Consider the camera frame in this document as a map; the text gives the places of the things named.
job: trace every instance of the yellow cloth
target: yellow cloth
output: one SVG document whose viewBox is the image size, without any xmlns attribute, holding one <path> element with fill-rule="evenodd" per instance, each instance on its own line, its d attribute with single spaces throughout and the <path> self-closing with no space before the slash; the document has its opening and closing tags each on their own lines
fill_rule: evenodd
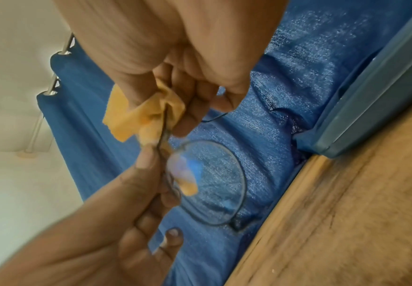
<svg viewBox="0 0 412 286">
<path fill-rule="evenodd" d="M 113 136 L 124 142 L 133 135 L 137 135 L 141 146 L 156 146 L 162 134 L 163 113 L 167 105 L 170 106 L 167 114 L 166 127 L 172 130 L 186 110 L 181 98 L 162 81 L 157 80 L 159 91 L 147 101 L 133 110 L 129 110 L 129 102 L 119 86 L 115 85 L 108 100 L 103 123 L 108 126 Z M 168 154 L 173 151 L 168 142 L 163 142 L 162 149 Z M 175 177 L 179 188 L 186 196 L 198 192 L 198 186 L 190 172 L 186 178 Z"/>
</svg>

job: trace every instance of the blue fabric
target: blue fabric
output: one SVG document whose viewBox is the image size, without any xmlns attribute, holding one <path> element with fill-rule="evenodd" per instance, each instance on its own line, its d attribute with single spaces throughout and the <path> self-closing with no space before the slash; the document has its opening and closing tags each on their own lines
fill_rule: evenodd
<svg viewBox="0 0 412 286">
<path fill-rule="evenodd" d="M 205 226 L 181 208 L 171 211 L 150 243 L 154 249 L 171 227 L 184 231 L 165 285 L 224 284 L 306 159 L 292 134 L 311 129 L 357 65 L 411 16 L 412 0 L 292 0 L 240 107 L 189 135 L 220 142 L 239 158 L 248 182 L 243 208 L 232 227 Z M 85 200 L 130 167 L 139 146 L 135 138 L 116 141 L 102 124 L 113 83 L 78 44 L 71 52 L 52 57 L 61 86 L 56 96 L 39 95 L 38 103 Z"/>
</svg>

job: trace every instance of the hand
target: hand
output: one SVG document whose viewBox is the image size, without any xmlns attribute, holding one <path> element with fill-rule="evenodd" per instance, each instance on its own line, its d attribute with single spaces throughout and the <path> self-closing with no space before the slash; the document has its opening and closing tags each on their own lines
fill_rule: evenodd
<svg viewBox="0 0 412 286">
<path fill-rule="evenodd" d="M 187 135 L 210 107 L 230 112 L 247 94 L 287 0 L 55 0 L 86 53 L 130 107 L 165 81 L 185 102 L 173 130 Z M 218 87 L 226 88 L 217 96 Z"/>
<path fill-rule="evenodd" d="M 0 286 L 159 286 L 183 243 L 171 229 L 148 241 L 179 199 L 160 180 L 158 153 L 145 148 L 131 167 L 70 217 L 43 231 L 0 268 Z"/>
</svg>

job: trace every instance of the wooden surface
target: wooden surface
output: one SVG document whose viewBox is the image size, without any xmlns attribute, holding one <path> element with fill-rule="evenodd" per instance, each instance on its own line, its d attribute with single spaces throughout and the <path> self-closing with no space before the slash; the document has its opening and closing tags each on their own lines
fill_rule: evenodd
<svg viewBox="0 0 412 286">
<path fill-rule="evenodd" d="M 226 284 L 275 285 L 412 285 L 412 107 L 301 170 Z"/>
</svg>

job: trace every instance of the blue curtain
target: blue curtain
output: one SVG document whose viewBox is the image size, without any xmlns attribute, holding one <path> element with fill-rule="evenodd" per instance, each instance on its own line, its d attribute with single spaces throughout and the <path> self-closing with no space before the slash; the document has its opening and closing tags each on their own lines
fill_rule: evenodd
<svg viewBox="0 0 412 286">
<path fill-rule="evenodd" d="M 171 211 L 150 243 L 154 249 L 171 227 L 184 231 L 165 285 L 224 284 L 307 159 L 292 135 L 311 129 L 358 64 L 411 16 L 412 0 L 291 1 L 240 107 L 189 135 L 218 141 L 239 158 L 248 182 L 243 208 L 234 228 L 203 225 L 181 208 Z M 135 138 L 118 142 L 102 124 L 113 83 L 78 43 L 70 51 L 52 57 L 60 86 L 55 96 L 39 95 L 38 103 L 85 200 L 134 163 L 139 144 Z"/>
</svg>

